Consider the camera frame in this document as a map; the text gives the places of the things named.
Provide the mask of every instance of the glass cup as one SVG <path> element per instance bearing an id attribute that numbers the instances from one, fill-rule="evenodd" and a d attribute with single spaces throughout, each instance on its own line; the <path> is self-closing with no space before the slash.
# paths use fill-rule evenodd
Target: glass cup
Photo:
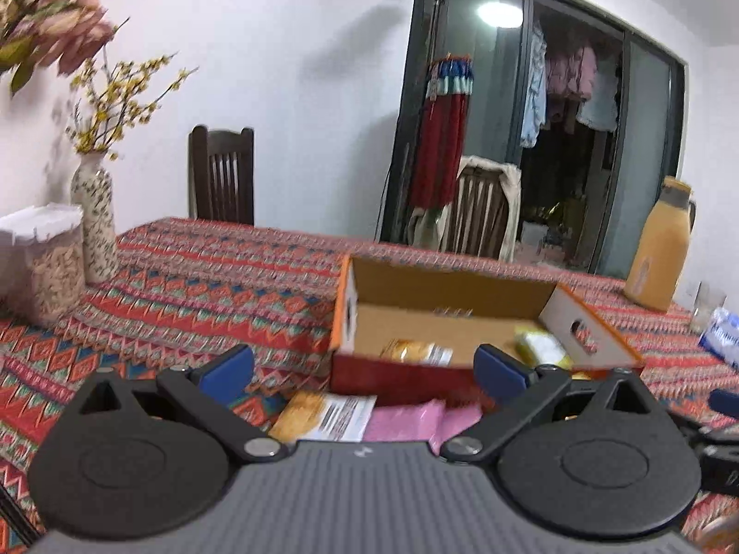
<path id="1" fill-rule="evenodd" d="M 727 301 L 727 295 L 722 290 L 701 281 L 697 288 L 696 304 L 693 307 L 693 316 L 690 319 L 690 330 L 703 333 L 711 322 L 711 314 Z"/>

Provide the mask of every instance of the thermos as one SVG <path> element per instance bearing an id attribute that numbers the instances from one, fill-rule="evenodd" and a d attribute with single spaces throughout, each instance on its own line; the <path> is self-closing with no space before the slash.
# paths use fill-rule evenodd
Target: thermos
<path id="1" fill-rule="evenodd" d="M 690 185 L 665 177 L 642 229 L 624 294 L 645 308 L 670 308 L 690 245 L 690 192 Z"/>

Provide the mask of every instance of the pink packet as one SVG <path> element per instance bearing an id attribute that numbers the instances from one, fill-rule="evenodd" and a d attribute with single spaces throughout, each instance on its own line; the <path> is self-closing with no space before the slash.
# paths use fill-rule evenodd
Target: pink packet
<path id="1" fill-rule="evenodd" d="M 446 409 L 441 417 L 439 429 L 429 440 L 434 454 L 439 453 L 442 443 L 472 427 L 481 418 L 483 418 L 483 411 L 479 404 L 463 406 L 460 409 Z"/>
<path id="2" fill-rule="evenodd" d="M 420 406 L 382 406 L 372 411 L 363 442 L 427 442 L 439 429 L 444 402 Z"/>

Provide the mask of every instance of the table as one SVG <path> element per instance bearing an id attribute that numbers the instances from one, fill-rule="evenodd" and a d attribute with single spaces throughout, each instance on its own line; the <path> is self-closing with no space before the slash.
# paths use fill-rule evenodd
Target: table
<path id="1" fill-rule="evenodd" d="M 84 301 L 52 330 L 0 314 L 0 477 L 32 514 L 25 472 L 38 444 L 85 377 L 113 366 L 124 377 L 151 378 L 175 363 L 199 366 L 238 342 L 256 355 L 259 392 L 232 409 L 256 425 L 285 404 L 281 391 L 320 388 L 330 371 L 326 350 L 341 256 L 347 252 L 567 283 L 612 323 L 647 360 L 642 379 L 675 410 L 714 426 L 731 422 L 707 409 L 712 388 L 739 389 L 739 375 L 697 346 L 688 313 L 648 312 L 626 301 L 623 283 L 541 266 L 445 255 L 347 238 L 286 233 L 166 218 L 119 238 L 121 271 L 88 288 Z M 733 499 L 702 495 L 687 534 L 737 508 Z M 0 552 L 20 552 L 0 524 Z"/>

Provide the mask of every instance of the vase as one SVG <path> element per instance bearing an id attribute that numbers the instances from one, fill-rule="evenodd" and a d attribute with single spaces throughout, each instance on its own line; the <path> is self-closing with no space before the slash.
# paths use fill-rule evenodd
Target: vase
<path id="1" fill-rule="evenodd" d="M 82 207 L 82 252 L 88 283 L 110 281 L 118 272 L 113 181 L 102 165 L 105 154 L 81 154 L 80 165 L 72 177 L 71 200 Z"/>

